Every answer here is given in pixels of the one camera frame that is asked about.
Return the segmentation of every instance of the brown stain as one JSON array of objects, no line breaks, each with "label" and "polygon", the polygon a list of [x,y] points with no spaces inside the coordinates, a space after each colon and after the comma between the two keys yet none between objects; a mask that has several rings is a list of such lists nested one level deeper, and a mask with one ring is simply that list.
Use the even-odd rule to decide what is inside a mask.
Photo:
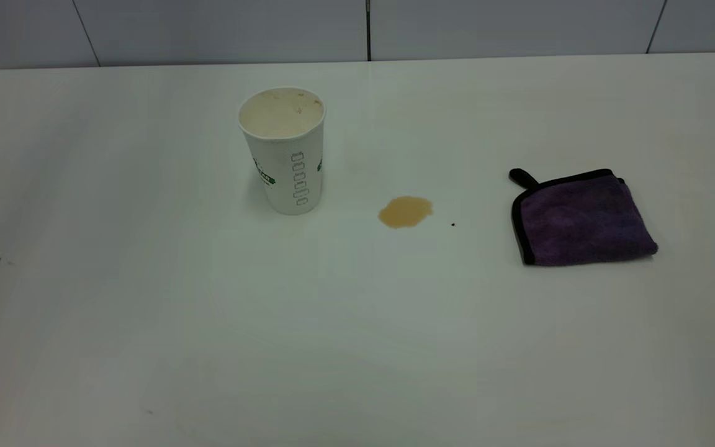
[{"label": "brown stain", "polygon": [[432,214],[432,202],[423,197],[401,196],[390,201],[378,217],[391,228],[411,228]]}]

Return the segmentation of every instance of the purple cloth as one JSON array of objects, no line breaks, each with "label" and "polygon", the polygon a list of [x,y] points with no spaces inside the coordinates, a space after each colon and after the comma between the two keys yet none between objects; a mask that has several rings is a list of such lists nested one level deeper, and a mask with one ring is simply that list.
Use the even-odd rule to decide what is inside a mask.
[{"label": "purple cloth", "polygon": [[528,178],[533,184],[527,184],[530,189],[513,204],[524,263],[568,266],[626,261],[658,251],[630,190],[610,170],[542,184]]}]

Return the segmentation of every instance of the printed text on cup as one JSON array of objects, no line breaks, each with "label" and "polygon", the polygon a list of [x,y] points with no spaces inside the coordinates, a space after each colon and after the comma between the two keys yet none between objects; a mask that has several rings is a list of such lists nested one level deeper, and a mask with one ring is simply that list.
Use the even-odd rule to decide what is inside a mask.
[{"label": "printed text on cup", "polygon": [[307,203],[307,195],[310,190],[307,189],[305,181],[305,158],[304,153],[298,152],[292,154],[292,171],[294,172],[294,193],[293,196],[297,200],[297,206]]}]

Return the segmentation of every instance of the white wall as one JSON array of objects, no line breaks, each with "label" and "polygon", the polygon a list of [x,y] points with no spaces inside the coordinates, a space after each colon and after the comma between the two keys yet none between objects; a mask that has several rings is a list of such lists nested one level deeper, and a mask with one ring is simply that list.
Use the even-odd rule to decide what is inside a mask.
[{"label": "white wall", "polygon": [[0,0],[0,68],[96,65],[71,0]]},{"label": "white wall", "polygon": [[715,0],[669,0],[651,53],[715,51]]},{"label": "white wall", "polygon": [[364,0],[76,0],[102,65],[366,60]]},{"label": "white wall", "polygon": [[372,59],[644,53],[663,0],[374,0]]}]

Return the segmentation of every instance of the vertical line on wall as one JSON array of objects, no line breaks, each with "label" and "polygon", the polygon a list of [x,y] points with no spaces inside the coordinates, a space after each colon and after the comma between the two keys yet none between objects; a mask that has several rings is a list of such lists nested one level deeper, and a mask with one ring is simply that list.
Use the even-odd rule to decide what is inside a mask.
[{"label": "vertical line on wall", "polygon": [[96,54],[96,49],[93,48],[93,42],[90,40],[90,34],[88,34],[88,28],[84,26],[84,20],[82,20],[82,14],[79,14],[79,6],[76,6],[76,0],[71,0],[73,3],[73,9],[76,9],[76,16],[79,17],[79,23],[82,23],[82,30],[85,36],[88,37],[88,43],[90,43],[90,49],[93,50],[93,57],[96,59],[96,63],[101,66],[101,61],[99,60],[99,55]]},{"label": "vertical line on wall", "polygon": [[653,39],[655,39],[655,33],[658,31],[658,25],[661,24],[661,17],[663,17],[663,11],[667,8],[667,1],[663,0],[663,5],[661,5],[661,12],[658,14],[658,20],[655,22],[655,28],[653,28],[653,35],[650,36],[650,43],[647,44],[647,51],[645,54],[650,54],[650,47],[653,46]]},{"label": "vertical line on wall", "polygon": [[366,60],[371,62],[371,0],[366,0]]}]

